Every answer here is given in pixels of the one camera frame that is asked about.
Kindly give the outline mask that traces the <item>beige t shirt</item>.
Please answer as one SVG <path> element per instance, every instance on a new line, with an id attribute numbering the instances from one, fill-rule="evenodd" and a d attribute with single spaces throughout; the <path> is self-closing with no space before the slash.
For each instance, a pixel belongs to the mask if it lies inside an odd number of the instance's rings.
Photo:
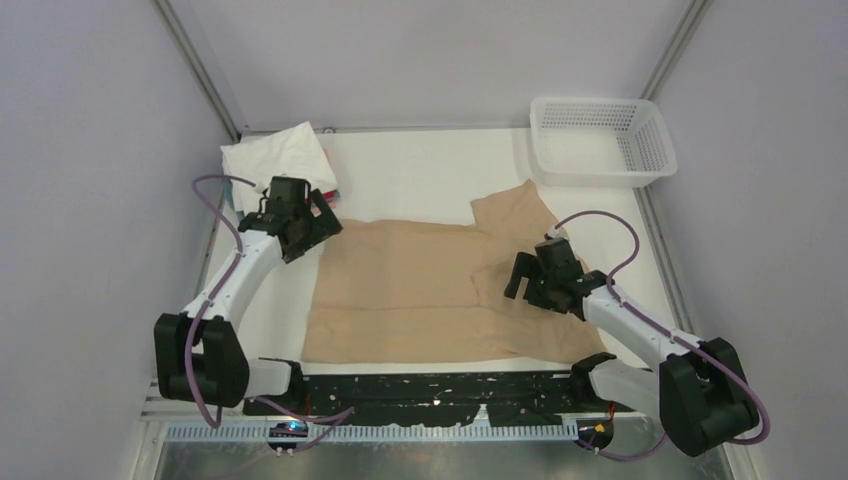
<path id="1" fill-rule="evenodd" d="M 320 257 L 303 358 L 571 364 L 602 352 L 593 325 L 504 294 L 515 257 L 555 223 L 534 183 L 474 200 L 471 208 L 470 225 L 345 221 Z"/>

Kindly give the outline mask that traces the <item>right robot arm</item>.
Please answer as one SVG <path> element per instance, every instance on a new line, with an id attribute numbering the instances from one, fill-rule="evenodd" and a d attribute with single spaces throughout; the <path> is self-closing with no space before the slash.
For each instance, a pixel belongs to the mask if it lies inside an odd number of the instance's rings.
<path id="1" fill-rule="evenodd" d="M 504 295 L 572 314 L 612 335 L 645 363 L 632 367 L 610 353 L 575 363 L 570 392 L 580 408 L 596 410 L 608 401 L 657 419 L 664 438 L 691 457 L 724 443 L 753 444 L 768 436 L 770 418 L 728 341 L 703 340 L 657 323 L 612 277 L 584 271 L 567 239 L 549 237 L 533 253 L 518 253 Z"/>

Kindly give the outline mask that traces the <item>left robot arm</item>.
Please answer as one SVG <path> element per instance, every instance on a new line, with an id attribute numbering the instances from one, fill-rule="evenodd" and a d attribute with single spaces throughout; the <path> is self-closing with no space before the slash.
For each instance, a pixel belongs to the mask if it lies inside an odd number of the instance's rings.
<path id="1" fill-rule="evenodd" d="M 158 390 L 169 400 L 232 408 L 268 396 L 284 414 L 307 398 L 290 360 L 248 358 L 238 326 L 268 274 L 290 264 L 343 227 L 323 193 L 306 179 L 274 176 L 260 185 L 256 210 L 233 223 L 212 211 L 235 245 L 210 283 L 180 312 L 154 326 Z"/>

